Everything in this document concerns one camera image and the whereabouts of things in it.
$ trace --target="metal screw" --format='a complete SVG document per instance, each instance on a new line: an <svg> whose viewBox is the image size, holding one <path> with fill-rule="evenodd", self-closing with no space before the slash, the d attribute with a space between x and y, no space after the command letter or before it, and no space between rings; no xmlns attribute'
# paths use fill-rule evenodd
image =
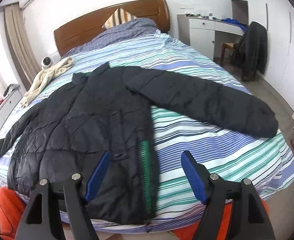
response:
<svg viewBox="0 0 294 240"><path fill-rule="evenodd" d="M79 173L75 173L71 176L72 179L77 180L80 179L81 175Z"/></svg>
<svg viewBox="0 0 294 240"><path fill-rule="evenodd" d="M212 173L212 174L210 174L210 178L212 180L217 180L217 179L219 179L219 176L216 173Z"/></svg>
<svg viewBox="0 0 294 240"><path fill-rule="evenodd" d="M44 186L44 185L47 184L47 182L48 182L48 180L46 180L46 179L42 179L42 180L39 182L39 184L40 184L41 186Z"/></svg>
<svg viewBox="0 0 294 240"><path fill-rule="evenodd" d="M251 184L251 180L250 179L244 179L244 184L245 185L250 185Z"/></svg>

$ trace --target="white desk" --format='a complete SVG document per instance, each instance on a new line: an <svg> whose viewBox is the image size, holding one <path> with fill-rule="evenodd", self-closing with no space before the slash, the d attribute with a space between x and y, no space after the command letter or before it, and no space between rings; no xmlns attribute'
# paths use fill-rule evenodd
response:
<svg viewBox="0 0 294 240"><path fill-rule="evenodd" d="M8 116L21 100L22 94L18 89L8 95L0 105L0 129L7 120Z"/></svg>
<svg viewBox="0 0 294 240"><path fill-rule="evenodd" d="M209 57L220 57L222 44L237 43L244 34L243 30L234 24L219 20L208 20L198 17L185 17L178 14L179 39Z"/></svg>

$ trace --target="beige curtain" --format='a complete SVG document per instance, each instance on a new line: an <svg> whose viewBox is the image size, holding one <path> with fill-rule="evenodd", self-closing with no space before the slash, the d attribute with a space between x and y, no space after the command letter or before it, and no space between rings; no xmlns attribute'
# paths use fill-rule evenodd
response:
<svg viewBox="0 0 294 240"><path fill-rule="evenodd" d="M5 25L12 50L17 58L22 71L17 69L18 73L23 72L25 77L21 77L22 80L26 79L29 85L26 86L28 90L37 75L41 70L39 63L32 52L30 42L27 37L26 29L23 24L21 10L17 3L10 4L5 7Z"/></svg>

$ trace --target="white dome camera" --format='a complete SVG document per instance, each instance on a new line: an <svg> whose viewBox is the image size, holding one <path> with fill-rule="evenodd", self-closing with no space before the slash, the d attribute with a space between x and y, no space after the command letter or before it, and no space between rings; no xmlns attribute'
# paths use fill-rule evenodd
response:
<svg viewBox="0 0 294 240"><path fill-rule="evenodd" d="M52 59L50 57L44 57L41 61L41 68L43 70L50 68L52 66Z"/></svg>

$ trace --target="jacket zipper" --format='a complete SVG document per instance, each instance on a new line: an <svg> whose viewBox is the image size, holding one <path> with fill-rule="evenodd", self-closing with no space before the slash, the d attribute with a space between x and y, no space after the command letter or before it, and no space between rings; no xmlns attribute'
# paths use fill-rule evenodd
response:
<svg viewBox="0 0 294 240"><path fill-rule="evenodd" d="M148 141L140 142L140 159L143 175L143 195L145 210L149 216L151 212L151 196L150 196L150 153Z"/></svg>

